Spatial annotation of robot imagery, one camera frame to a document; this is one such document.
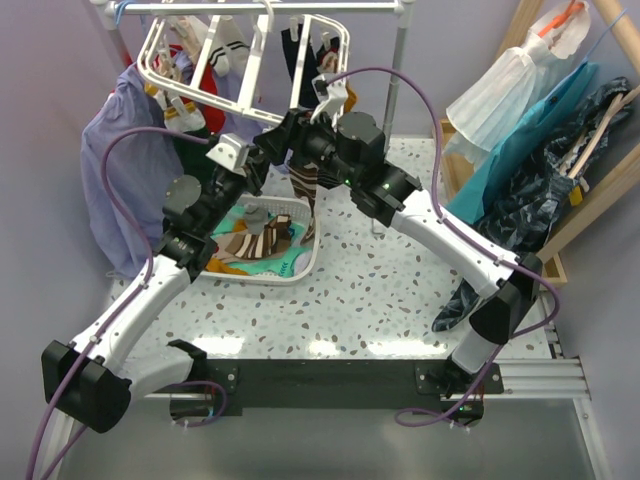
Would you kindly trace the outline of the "white clip sock hanger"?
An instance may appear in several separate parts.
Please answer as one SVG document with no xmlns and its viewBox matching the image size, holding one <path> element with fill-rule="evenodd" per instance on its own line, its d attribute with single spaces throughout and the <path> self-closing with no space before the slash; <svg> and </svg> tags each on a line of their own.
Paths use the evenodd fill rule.
<svg viewBox="0 0 640 480">
<path fill-rule="evenodd" d="M 259 105 L 260 68 L 272 26 L 271 17 L 260 15 L 252 39 L 246 39 L 230 15 L 214 15 L 208 23 L 194 15 L 155 20 L 136 67 L 166 126 L 217 133 L 279 123 L 279 114 Z M 314 89 L 316 78 L 347 68 L 348 31 L 328 17 L 302 15 L 292 17 L 277 35 L 288 76 L 279 86 L 289 107 L 316 109 L 322 101 Z"/>
</svg>

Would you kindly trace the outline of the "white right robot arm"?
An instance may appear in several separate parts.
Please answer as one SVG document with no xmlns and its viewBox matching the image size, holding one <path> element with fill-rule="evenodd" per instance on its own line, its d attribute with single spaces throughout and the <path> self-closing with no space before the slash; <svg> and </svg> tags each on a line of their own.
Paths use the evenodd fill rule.
<svg viewBox="0 0 640 480">
<path fill-rule="evenodd" d="M 325 114 L 293 109 L 253 142 L 274 165 L 312 164 L 335 176 L 360 212 L 425 246 L 472 286 L 482 303 L 445 369 L 448 386 L 466 393 L 535 302 L 542 263 L 534 254 L 500 247 L 449 215 L 417 178 L 386 159 L 385 140 L 368 114 L 347 113 L 332 122 Z"/>
</svg>

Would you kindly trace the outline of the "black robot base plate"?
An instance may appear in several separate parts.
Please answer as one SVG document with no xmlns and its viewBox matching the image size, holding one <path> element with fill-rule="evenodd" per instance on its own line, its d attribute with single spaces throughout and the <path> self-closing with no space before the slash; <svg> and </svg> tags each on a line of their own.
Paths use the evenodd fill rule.
<svg viewBox="0 0 640 480">
<path fill-rule="evenodd" d="M 199 361 L 183 386 L 163 388 L 174 419 L 240 416 L 248 409 L 409 410 L 479 421 L 485 395 L 504 391 L 495 363 L 470 376 L 448 360 Z"/>
</svg>

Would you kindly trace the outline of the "brown patterned sock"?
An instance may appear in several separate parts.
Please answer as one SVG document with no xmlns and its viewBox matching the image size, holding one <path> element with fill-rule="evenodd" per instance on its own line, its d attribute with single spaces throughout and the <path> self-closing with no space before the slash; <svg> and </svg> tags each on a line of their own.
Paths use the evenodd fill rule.
<svg viewBox="0 0 640 480">
<path fill-rule="evenodd" d="M 218 236 L 215 239 L 217 249 L 213 257 L 230 263 L 265 260 L 282 254 L 291 245 L 290 226 L 291 219 L 288 215 L 277 215 L 258 234 L 251 234 L 245 229 Z"/>
<path fill-rule="evenodd" d="M 310 207 L 311 214 L 309 225 L 301 240 L 302 243 L 307 243 L 314 237 L 316 229 L 315 205 L 318 169 L 313 165 L 290 166 L 289 177 L 294 195 L 300 200 L 305 200 Z"/>
</svg>

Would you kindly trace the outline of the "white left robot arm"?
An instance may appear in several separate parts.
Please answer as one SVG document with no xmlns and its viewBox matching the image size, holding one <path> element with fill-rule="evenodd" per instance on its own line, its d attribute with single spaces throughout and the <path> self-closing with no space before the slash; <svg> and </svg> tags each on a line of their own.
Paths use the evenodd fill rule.
<svg viewBox="0 0 640 480">
<path fill-rule="evenodd" d="M 270 162 L 250 149 L 236 171 L 217 167 L 201 184 L 184 175 L 170 184 L 163 214 L 166 229 L 151 261 L 125 292 L 71 342 L 51 342 L 41 361 L 45 399 L 97 433 L 112 429 L 129 405 L 176 384 L 185 392 L 207 380 L 204 354 L 174 341 L 142 360 L 129 354 L 164 308 L 204 270 L 214 253 L 211 237 L 244 193 L 258 195 Z"/>
</svg>

